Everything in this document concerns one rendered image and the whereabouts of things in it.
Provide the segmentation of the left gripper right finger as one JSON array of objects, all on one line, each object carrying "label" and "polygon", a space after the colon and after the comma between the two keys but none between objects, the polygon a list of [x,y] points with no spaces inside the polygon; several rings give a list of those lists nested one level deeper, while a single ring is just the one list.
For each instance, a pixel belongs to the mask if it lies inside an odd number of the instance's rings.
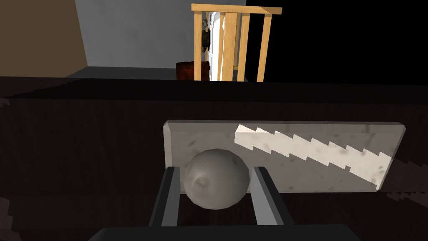
[{"label": "left gripper right finger", "polygon": [[250,193],[257,225],[294,224],[265,167],[253,167]]}]

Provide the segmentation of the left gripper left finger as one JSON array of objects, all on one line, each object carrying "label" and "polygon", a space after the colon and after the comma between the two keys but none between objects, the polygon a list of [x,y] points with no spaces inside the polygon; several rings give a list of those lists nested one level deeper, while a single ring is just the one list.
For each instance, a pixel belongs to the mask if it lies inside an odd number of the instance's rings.
[{"label": "left gripper left finger", "polygon": [[167,167],[151,214],[149,227],[177,226],[180,191],[180,168]]}]

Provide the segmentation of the grey ball knob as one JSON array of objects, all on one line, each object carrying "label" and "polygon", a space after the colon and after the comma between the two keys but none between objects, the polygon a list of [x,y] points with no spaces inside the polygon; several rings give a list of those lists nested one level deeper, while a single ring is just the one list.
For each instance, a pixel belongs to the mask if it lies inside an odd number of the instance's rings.
[{"label": "grey ball knob", "polygon": [[184,168],[186,195],[197,206],[210,210],[229,208],[245,196],[250,172],[238,155],[210,149],[195,155]]}]

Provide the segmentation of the grey marble drawer front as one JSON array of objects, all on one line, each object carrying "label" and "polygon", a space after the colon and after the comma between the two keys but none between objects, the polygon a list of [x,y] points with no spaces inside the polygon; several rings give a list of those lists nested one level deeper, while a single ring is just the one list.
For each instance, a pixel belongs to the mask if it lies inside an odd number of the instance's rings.
[{"label": "grey marble drawer front", "polygon": [[280,193],[376,192],[406,131],[395,122],[168,120],[166,167],[225,149],[268,170]]}]

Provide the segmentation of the reddish brown basket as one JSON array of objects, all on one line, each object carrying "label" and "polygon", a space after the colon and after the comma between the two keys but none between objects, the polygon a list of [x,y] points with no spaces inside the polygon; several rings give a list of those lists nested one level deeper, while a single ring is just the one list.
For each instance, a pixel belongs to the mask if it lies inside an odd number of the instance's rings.
[{"label": "reddish brown basket", "polygon": [[176,63],[177,80],[194,80],[194,61]]}]

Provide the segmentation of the light wooden chair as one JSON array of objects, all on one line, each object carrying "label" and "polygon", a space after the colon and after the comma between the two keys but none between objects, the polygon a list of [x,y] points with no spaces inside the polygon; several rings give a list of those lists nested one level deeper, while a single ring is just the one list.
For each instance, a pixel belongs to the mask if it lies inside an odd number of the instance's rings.
[{"label": "light wooden chair", "polygon": [[282,13],[281,7],[191,4],[194,13],[194,80],[201,80],[202,13],[219,12],[219,49],[217,80],[232,81],[237,70],[237,81],[243,82],[247,56],[250,15],[264,15],[257,82],[263,82],[273,15]]}]

